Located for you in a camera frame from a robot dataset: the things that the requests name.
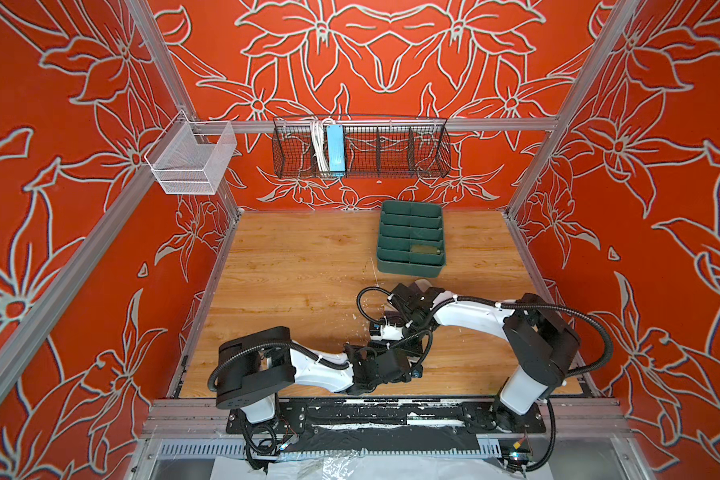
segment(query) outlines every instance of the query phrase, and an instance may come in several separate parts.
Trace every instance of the green compartment organizer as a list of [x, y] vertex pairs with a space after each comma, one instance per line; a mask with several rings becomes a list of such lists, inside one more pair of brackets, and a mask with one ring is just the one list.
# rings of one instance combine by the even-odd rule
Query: green compartment organizer
[[[430, 246], [437, 253], [411, 252], [413, 245]], [[378, 270], [433, 278], [445, 266], [443, 209], [434, 204], [386, 200], [378, 227]]]

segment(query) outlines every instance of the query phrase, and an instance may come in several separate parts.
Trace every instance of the white paint residue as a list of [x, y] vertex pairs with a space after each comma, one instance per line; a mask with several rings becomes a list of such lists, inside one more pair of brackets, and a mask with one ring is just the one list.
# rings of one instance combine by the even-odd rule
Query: white paint residue
[[376, 286], [378, 286], [378, 276], [376, 276], [376, 265], [373, 263], [373, 255], [371, 255], [371, 268], [373, 268], [373, 277], [376, 279]]
[[381, 423], [343, 423], [341, 425], [320, 425], [320, 428], [326, 430], [358, 430], [360, 428], [380, 428], [389, 430], [391, 428], [405, 427], [406, 425], [384, 425]]

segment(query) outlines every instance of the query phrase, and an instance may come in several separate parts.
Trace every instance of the blue power strip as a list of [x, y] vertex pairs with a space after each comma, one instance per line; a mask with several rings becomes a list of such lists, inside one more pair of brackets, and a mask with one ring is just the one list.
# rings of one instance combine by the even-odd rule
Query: blue power strip
[[326, 135], [328, 137], [328, 167], [331, 172], [339, 172], [333, 174], [333, 177], [343, 177], [347, 169], [344, 161], [344, 126], [327, 125]]

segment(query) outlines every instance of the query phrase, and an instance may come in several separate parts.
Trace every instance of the red wallpaper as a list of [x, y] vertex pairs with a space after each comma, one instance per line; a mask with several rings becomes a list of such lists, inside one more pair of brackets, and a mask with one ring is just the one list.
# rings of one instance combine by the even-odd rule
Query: red wallpaper
[[519, 224], [659, 478], [720, 478], [719, 1], [641, 4]]
[[0, 406], [0, 478], [124, 475], [229, 220], [153, 185]]
[[[204, 119], [378, 113], [552, 116], [614, 1], [150, 0]], [[240, 135], [227, 181], [257, 210], [371, 208], [401, 198], [505, 206], [538, 132], [460, 134], [437, 180], [279, 180], [270, 140]]]
[[174, 113], [117, 0], [0, 2], [0, 346]]
[[[0, 347], [174, 113], [120, 0], [0, 1]], [[0, 478], [123, 475], [229, 222], [152, 187], [0, 407]]]

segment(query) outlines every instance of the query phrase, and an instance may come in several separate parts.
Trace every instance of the plastic sheet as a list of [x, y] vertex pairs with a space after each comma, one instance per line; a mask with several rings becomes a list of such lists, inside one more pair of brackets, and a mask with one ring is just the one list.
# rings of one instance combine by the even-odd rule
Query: plastic sheet
[[[509, 475], [482, 460], [458, 460], [421, 456], [359, 456], [350, 453], [302, 462], [279, 462], [263, 470], [251, 470], [243, 460], [219, 457], [213, 466], [211, 480], [511, 480]], [[528, 474], [529, 480], [553, 480], [549, 466]]]

